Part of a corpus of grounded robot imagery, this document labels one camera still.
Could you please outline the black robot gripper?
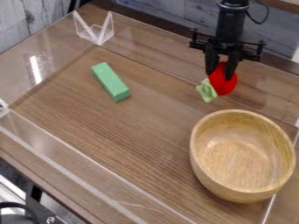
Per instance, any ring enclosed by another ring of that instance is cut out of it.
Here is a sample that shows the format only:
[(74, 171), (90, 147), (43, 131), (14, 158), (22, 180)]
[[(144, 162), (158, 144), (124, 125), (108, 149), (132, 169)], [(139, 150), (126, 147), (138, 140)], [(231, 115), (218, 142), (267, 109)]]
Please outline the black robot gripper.
[(225, 77), (230, 81), (242, 60), (261, 61), (267, 43), (263, 39), (243, 32), (237, 41), (229, 42), (217, 39), (214, 29), (199, 30), (191, 28), (190, 48), (206, 52), (206, 73), (211, 75), (221, 61), (222, 55), (229, 55), (225, 66)]

